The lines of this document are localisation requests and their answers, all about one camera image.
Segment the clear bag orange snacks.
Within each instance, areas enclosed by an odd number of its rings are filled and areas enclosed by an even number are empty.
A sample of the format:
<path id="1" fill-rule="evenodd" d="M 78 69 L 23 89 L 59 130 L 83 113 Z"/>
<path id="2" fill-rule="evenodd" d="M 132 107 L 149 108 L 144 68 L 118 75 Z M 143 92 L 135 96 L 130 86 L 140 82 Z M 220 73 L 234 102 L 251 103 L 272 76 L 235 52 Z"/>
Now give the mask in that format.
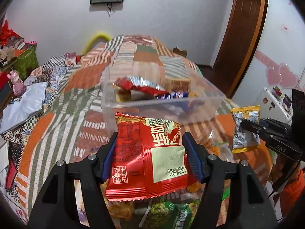
<path id="1" fill-rule="evenodd" d="M 216 130 L 205 128 L 200 131 L 196 129 L 194 132 L 192 131 L 192 135 L 195 141 L 204 146 L 209 154 L 214 154 L 223 161 L 236 163 L 229 142 L 226 139 L 221 139 Z"/>

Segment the green pea snack bag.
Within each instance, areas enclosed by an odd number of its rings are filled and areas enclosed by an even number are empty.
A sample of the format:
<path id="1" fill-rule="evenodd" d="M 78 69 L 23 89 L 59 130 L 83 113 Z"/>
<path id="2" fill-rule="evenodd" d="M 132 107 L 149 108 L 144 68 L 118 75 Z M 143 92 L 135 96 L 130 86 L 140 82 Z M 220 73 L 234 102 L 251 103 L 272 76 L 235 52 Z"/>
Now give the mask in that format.
<path id="1" fill-rule="evenodd" d="M 151 200 L 139 228 L 190 228 L 200 201 L 177 204 L 162 198 Z"/>

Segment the clear bag yellow crackers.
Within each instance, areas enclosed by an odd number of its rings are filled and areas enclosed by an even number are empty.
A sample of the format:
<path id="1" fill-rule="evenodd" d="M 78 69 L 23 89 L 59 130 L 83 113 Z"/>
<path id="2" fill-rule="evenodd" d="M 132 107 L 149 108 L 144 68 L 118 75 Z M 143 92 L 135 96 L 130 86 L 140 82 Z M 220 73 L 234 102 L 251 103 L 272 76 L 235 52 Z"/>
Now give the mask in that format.
<path id="1" fill-rule="evenodd" d="M 100 184 L 106 207 L 112 218 L 130 220 L 134 212 L 134 201 L 112 202 L 106 197 L 107 182 Z"/>

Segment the white organizer with cosmetics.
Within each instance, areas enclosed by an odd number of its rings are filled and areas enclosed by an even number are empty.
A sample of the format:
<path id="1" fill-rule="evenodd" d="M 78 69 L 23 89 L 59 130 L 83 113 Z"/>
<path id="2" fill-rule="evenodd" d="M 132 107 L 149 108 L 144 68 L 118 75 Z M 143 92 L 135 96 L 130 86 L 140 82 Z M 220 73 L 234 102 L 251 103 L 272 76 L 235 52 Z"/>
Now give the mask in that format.
<path id="1" fill-rule="evenodd" d="M 283 123 L 291 124 L 292 110 L 274 90 L 263 88 L 256 97 L 254 106 L 260 106 L 261 119 L 272 118 Z"/>

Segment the orange jacket sleeve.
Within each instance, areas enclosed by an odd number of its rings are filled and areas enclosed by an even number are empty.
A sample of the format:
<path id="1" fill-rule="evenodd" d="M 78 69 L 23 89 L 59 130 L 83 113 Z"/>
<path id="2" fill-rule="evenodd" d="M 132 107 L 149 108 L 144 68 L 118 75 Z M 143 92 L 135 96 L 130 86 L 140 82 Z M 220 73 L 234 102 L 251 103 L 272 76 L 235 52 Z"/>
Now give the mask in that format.
<path id="1" fill-rule="evenodd" d="M 270 173 L 270 180 L 274 183 L 282 176 L 282 169 L 288 158 L 282 155 L 277 155 L 275 165 L 272 167 Z M 288 179 L 284 189 L 279 193 L 281 214 L 282 217 L 286 216 L 292 207 L 295 205 L 299 196 L 302 194 L 304 189 L 304 176 L 300 164 L 294 162 L 292 173 Z"/>

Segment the patchwork quilt bedspread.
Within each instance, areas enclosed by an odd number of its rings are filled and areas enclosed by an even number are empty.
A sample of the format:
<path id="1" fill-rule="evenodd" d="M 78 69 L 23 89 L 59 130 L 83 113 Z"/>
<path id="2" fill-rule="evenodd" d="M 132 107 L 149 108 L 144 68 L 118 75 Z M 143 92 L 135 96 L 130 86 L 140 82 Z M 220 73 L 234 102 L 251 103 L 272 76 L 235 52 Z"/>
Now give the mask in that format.
<path id="1" fill-rule="evenodd" d="M 108 142 L 102 112 L 105 69 L 116 77 L 132 68 L 150 67 L 153 74 L 186 77 L 196 64 L 173 53 L 151 36 L 118 36 L 83 57 L 55 56 L 33 70 L 25 84 L 46 82 L 41 112 L 3 134 L 17 174 L 4 196 L 26 225 L 34 201 L 57 160 L 77 162 Z"/>

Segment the clear plastic storage bin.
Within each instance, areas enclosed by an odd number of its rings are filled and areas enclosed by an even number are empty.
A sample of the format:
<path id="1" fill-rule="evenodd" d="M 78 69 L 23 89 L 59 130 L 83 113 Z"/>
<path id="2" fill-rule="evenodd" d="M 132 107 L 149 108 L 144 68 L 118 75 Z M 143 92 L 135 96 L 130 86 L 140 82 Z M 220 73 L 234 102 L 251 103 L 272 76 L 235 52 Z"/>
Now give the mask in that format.
<path id="1" fill-rule="evenodd" d="M 108 134 L 117 112 L 181 125 L 211 120 L 225 95 L 193 69 L 133 62 L 106 67 L 102 113 Z"/>

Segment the brown wooden door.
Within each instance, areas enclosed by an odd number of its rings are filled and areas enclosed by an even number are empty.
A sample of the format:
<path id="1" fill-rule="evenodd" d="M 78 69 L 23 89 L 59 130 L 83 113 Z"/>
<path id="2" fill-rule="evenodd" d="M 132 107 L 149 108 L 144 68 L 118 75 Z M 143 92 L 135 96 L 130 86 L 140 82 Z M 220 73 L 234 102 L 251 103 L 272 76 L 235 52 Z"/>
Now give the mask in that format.
<path id="1" fill-rule="evenodd" d="M 258 45 L 267 0 L 233 0 L 230 18 L 216 61 L 213 83 L 227 97 L 233 97 Z"/>

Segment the light blue pillow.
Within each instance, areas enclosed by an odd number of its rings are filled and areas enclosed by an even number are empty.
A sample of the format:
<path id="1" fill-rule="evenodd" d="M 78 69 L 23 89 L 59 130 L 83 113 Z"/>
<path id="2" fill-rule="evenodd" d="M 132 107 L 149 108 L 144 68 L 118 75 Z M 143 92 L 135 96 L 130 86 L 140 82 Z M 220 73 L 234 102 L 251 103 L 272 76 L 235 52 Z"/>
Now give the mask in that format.
<path id="1" fill-rule="evenodd" d="M 23 124 L 33 115 L 42 111 L 46 88 L 47 82 L 30 85 L 20 100 L 16 99 L 14 103 L 8 104 L 3 110 L 1 134 Z"/>

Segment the brown paper bag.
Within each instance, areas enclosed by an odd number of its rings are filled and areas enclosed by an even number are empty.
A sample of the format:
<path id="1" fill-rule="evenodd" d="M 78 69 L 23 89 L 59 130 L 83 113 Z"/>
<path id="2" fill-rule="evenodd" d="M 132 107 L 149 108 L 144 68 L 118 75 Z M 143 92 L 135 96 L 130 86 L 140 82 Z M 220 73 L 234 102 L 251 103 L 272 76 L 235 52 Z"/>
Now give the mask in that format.
<path id="1" fill-rule="evenodd" d="M 183 57 L 187 57 L 187 52 L 188 52 L 187 50 L 182 50 L 178 47 L 173 48 L 173 53 L 178 54 Z"/>

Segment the pink plush toy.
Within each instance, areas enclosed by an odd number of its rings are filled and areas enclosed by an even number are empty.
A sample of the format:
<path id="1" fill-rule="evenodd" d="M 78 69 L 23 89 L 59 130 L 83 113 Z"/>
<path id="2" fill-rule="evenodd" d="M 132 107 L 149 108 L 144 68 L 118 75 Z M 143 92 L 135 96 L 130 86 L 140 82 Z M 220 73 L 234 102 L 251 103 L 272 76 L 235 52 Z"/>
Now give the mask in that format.
<path id="1" fill-rule="evenodd" d="M 26 91 L 26 87 L 23 84 L 22 79 L 19 76 L 17 71 L 11 71 L 10 74 L 7 74 L 9 81 L 12 84 L 13 93 L 16 97 L 20 97 Z"/>

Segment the red silver snack bag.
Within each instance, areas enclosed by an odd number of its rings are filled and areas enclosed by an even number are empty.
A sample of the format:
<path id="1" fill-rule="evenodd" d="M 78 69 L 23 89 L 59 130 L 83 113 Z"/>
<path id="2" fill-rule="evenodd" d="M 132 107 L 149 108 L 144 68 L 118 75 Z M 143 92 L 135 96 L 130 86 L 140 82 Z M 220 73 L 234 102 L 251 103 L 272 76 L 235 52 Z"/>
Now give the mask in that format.
<path id="1" fill-rule="evenodd" d="M 163 96 L 170 93 L 160 84 L 141 76 L 120 77 L 114 82 L 114 84 L 125 90 L 136 90 L 151 96 Z"/>

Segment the red flat box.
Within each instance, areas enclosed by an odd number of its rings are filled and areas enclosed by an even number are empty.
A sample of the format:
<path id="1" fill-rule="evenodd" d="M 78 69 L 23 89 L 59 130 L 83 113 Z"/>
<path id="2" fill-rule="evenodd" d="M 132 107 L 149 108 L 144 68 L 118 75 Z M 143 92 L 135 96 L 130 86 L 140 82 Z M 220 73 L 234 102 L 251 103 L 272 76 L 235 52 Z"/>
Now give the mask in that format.
<path id="1" fill-rule="evenodd" d="M 7 82 L 8 82 L 7 72 L 2 71 L 0 73 L 0 90 L 7 84 Z"/>

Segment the green gift box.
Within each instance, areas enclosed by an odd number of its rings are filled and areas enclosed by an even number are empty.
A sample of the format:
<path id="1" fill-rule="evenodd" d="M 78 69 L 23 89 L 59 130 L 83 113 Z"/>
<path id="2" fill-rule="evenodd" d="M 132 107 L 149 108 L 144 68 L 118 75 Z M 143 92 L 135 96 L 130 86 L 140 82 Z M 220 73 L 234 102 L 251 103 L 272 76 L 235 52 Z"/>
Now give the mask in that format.
<path id="1" fill-rule="evenodd" d="M 31 46 L 18 56 L 16 62 L 13 64 L 13 68 L 19 73 L 19 77 L 25 81 L 31 72 L 38 68 L 36 47 Z"/>

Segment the yellow hoop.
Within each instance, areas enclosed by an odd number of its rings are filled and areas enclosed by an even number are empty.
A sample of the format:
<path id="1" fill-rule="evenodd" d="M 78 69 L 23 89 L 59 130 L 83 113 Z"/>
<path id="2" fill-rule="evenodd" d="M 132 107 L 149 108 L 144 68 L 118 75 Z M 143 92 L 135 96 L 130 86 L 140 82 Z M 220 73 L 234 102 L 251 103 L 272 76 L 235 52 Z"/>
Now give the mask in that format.
<path id="1" fill-rule="evenodd" d="M 92 49 L 92 46 L 94 45 L 94 43 L 102 42 L 102 41 L 103 42 L 108 42 L 111 39 L 112 39 L 112 37 L 109 34 L 105 33 L 105 32 L 102 32 L 102 31 L 96 32 L 91 37 L 91 39 L 87 42 L 87 44 L 85 45 L 85 48 L 82 51 L 82 55 L 87 54 Z"/>

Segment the pink heart wall decoration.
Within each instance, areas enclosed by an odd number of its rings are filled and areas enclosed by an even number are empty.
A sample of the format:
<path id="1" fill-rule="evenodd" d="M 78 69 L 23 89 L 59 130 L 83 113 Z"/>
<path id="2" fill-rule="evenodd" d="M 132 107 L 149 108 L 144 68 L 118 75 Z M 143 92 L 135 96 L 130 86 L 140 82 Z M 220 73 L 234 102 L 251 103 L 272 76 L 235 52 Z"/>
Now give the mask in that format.
<path id="1" fill-rule="evenodd" d="M 299 77 L 285 63 L 277 64 L 261 51 L 256 51 L 254 57 L 264 64 L 266 69 L 266 79 L 268 86 L 279 85 L 282 89 L 296 88 Z"/>

